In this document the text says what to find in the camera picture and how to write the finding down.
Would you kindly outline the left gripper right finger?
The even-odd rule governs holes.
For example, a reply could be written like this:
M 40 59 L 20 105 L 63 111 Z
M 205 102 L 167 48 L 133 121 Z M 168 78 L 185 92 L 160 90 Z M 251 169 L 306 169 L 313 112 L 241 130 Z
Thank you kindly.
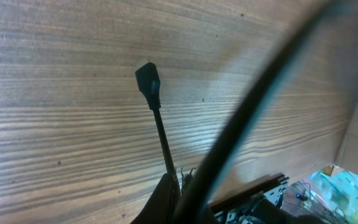
M 191 170 L 189 171 L 189 173 L 184 173 L 183 169 L 180 170 L 180 174 L 181 174 L 181 194 L 183 195 L 186 191 L 186 189 L 188 188 L 190 182 L 193 179 L 193 174 L 192 172 L 195 170 L 194 168 L 191 168 Z

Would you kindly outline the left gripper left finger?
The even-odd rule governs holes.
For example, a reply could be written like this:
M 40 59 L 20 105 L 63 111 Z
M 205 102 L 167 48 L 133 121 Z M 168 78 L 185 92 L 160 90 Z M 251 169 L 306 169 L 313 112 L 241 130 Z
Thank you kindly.
M 164 174 L 144 208 L 131 224 L 164 224 L 173 216 L 179 201 L 179 184 L 176 177 Z

